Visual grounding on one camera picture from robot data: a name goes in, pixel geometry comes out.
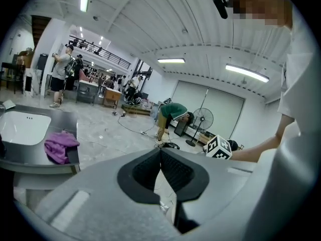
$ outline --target white sink basin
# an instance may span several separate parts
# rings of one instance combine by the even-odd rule
[[[2,140],[33,146],[44,139],[51,118],[48,116],[8,111],[0,118]]]

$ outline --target railing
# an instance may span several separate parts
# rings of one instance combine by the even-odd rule
[[[126,69],[128,69],[131,65],[129,62],[125,61],[124,59],[121,59],[117,55],[114,55],[103,48],[100,49],[99,46],[91,44],[91,43],[89,43],[85,40],[82,40],[80,38],[69,36],[69,44],[79,47],[80,49],[84,49],[85,51],[89,51],[89,52],[92,52],[96,55],[99,55],[99,56],[101,56],[101,57],[103,57],[113,63],[116,63],[119,66],[122,66]]]

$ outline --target black shorts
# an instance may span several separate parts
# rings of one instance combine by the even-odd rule
[[[51,90],[52,91],[60,91],[64,89],[64,80],[59,78],[51,78]]]

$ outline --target man in gray t-shirt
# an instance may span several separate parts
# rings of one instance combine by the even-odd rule
[[[72,45],[67,46],[66,54],[57,55],[54,54],[57,64],[53,69],[52,78],[51,78],[51,90],[55,92],[54,94],[54,103],[50,105],[52,108],[57,108],[61,104],[61,94],[64,89],[64,81],[66,77],[65,67],[71,60],[71,53],[74,51],[74,47]]]

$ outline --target standing fan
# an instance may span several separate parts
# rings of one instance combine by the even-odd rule
[[[209,89],[207,89],[207,91],[206,91],[206,94],[205,94],[204,100],[202,102],[201,108],[197,109],[193,113],[194,114],[194,118],[195,118],[194,125],[198,125],[198,127],[197,127],[197,130],[195,131],[195,134],[192,137],[192,139],[185,141],[188,145],[190,145],[192,147],[195,146],[195,144],[193,143],[193,139],[194,139],[197,131],[199,131],[199,129],[207,130],[213,124],[213,121],[214,121],[214,117],[213,117],[212,112],[210,110],[206,109],[206,108],[202,108],[208,91],[209,91]]]

